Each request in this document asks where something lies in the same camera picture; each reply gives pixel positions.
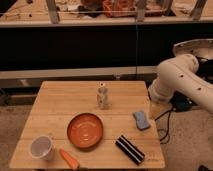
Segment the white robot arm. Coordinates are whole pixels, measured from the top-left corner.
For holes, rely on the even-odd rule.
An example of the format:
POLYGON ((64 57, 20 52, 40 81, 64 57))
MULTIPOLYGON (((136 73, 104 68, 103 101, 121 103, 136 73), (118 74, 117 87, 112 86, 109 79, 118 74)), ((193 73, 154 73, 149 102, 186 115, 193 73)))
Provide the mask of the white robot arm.
POLYGON ((198 59, 192 54, 162 61, 157 66, 157 78, 148 88, 150 99, 168 103, 177 91, 213 115, 213 85, 196 75, 198 68, 198 59))

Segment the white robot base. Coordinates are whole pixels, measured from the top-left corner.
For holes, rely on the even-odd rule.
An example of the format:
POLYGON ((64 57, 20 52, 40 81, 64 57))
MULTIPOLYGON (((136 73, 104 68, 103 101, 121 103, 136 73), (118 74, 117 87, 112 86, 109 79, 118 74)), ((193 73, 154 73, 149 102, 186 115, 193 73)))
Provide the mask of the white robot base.
POLYGON ((201 60, 213 60, 213 38, 192 39, 173 45, 173 54, 192 54, 201 60))

